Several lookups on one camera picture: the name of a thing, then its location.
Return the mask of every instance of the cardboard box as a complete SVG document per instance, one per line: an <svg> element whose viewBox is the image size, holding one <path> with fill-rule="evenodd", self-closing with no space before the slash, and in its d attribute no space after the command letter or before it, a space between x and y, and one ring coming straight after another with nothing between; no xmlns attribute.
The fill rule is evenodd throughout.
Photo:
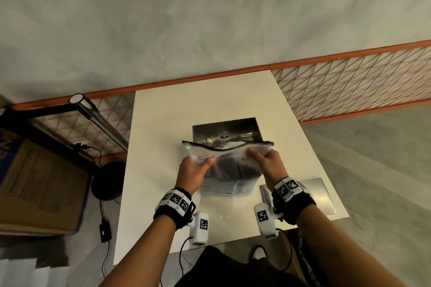
<svg viewBox="0 0 431 287"><path fill-rule="evenodd" d="M0 231L73 234L89 185L83 170L0 128Z"/></svg>

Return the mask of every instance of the clear plastic bag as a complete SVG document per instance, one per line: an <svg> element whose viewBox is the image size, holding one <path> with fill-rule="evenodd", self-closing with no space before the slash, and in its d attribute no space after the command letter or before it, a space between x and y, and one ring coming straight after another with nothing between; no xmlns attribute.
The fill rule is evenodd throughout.
<svg viewBox="0 0 431 287"><path fill-rule="evenodd" d="M238 195L253 191L262 175L257 162L246 151L253 147L263 156L272 149L272 142L230 142L222 149L183 141L189 157L195 164L202 164L211 156L216 157L213 166L205 174L200 191L212 194Z"/></svg>

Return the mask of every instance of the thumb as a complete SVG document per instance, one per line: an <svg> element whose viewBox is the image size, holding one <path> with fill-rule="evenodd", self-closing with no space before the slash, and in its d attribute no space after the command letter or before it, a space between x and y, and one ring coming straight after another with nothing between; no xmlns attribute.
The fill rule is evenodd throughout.
<svg viewBox="0 0 431 287"><path fill-rule="evenodd" d="M252 157L253 159L255 159L255 160L256 160L256 162L257 162L258 164L262 164L262 163L263 163L263 160L265 159L265 158L262 156L262 154L260 154L260 153L259 153L259 151L258 151L258 150L256 150L255 148L252 148L252 147L247 148L247 154L248 154L250 157Z"/></svg>
<svg viewBox="0 0 431 287"><path fill-rule="evenodd" d="M200 170L203 171L203 173L206 173L207 170L214 164L216 160L215 156L212 156L210 158L208 158L207 160L205 160L205 162L202 164Z"/></svg>

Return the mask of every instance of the black wrist strap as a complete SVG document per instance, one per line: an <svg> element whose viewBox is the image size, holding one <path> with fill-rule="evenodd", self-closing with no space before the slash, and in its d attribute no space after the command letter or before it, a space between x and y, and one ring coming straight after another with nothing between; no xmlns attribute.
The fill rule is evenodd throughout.
<svg viewBox="0 0 431 287"><path fill-rule="evenodd" d="M310 204L316 205L310 191L290 177L281 180L272 193L274 212L283 212L283 219L288 224L296 224L302 210Z"/></svg>
<svg viewBox="0 0 431 287"><path fill-rule="evenodd" d="M190 193L186 190L176 187L165 193L156 207L153 220L159 215L167 215L174 222L178 229L183 228L192 221L193 212L196 205L191 200Z"/></svg>

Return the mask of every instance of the hand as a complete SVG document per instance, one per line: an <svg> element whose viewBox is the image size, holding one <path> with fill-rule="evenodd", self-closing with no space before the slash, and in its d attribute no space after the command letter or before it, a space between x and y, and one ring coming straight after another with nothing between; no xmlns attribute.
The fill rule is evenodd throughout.
<svg viewBox="0 0 431 287"><path fill-rule="evenodd" d="M193 195L202 184L203 176L213 165L215 160L216 157L212 156L205 160L202 165L195 165L190 157L184 158L178 170L175 187L183 188L189 192L190 195Z"/></svg>
<svg viewBox="0 0 431 287"><path fill-rule="evenodd" d="M279 181L289 177L280 154L274 149L271 149L265 156L262 156L255 148L248 148L247 154L259 164L260 170L262 170L265 177L266 186L271 193Z"/></svg>

